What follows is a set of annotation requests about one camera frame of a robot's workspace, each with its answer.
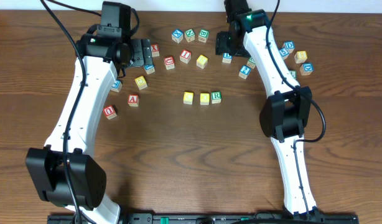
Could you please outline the blue L block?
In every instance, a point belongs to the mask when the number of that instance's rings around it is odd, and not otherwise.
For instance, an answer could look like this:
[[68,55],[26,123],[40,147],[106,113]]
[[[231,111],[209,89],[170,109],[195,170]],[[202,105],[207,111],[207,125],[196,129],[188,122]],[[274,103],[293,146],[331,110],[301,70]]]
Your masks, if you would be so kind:
[[223,63],[231,63],[232,56],[229,53],[223,53],[222,62]]

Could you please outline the green R block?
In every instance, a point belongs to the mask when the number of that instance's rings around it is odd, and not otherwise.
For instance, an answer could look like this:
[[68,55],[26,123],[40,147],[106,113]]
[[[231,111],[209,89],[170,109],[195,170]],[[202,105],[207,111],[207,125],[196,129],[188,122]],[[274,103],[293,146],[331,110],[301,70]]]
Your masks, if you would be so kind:
[[212,104],[220,103],[222,100],[221,92],[220,91],[211,92],[211,100],[212,100]]

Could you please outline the yellow O block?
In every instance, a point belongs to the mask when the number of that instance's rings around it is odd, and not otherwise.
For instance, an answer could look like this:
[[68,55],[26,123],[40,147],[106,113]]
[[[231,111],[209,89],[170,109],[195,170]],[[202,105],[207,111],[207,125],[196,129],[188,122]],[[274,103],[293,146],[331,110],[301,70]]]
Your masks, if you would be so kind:
[[210,104],[210,94],[209,93],[201,93],[200,94],[200,104],[204,105],[204,106]]

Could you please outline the yellow C block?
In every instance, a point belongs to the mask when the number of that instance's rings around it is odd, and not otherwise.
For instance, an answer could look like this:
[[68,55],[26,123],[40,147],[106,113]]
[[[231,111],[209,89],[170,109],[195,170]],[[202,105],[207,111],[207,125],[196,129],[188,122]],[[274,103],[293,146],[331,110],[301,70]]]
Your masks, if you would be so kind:
[[183,102],[186,105],[192,105],[193,104],[193,96],[194,94],[192,92],[185,92],[183,97]]

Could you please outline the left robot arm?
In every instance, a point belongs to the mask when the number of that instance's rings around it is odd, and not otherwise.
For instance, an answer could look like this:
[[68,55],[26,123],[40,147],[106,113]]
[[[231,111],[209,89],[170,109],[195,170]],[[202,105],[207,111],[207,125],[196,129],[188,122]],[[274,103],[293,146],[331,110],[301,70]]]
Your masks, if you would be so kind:
[[100,18],[72,41],[77,59],[63,111],[43,148],[30,148],[26,156],[39,198],[74,211],[66,223],[121,221],[120,206],[106,194],[106,173],[93,158],[95,136],[119,75],[152,63],[150,41],[135,38],[135,9],[105,1]]

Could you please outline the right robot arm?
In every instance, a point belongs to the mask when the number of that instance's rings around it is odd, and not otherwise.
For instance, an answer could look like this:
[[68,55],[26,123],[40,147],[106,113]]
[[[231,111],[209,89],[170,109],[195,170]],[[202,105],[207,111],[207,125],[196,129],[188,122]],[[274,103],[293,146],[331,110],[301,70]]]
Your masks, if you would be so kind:
[[266,91],[259,123],[277,154],[284,185],[284,207],[292,216],[310,217],[316,208],[304,160],[304,129],[312,93],[287,69],[265,11],[252,10],[246,0],[225,0],[228,31],[217,34],[215,53],[251,57]]

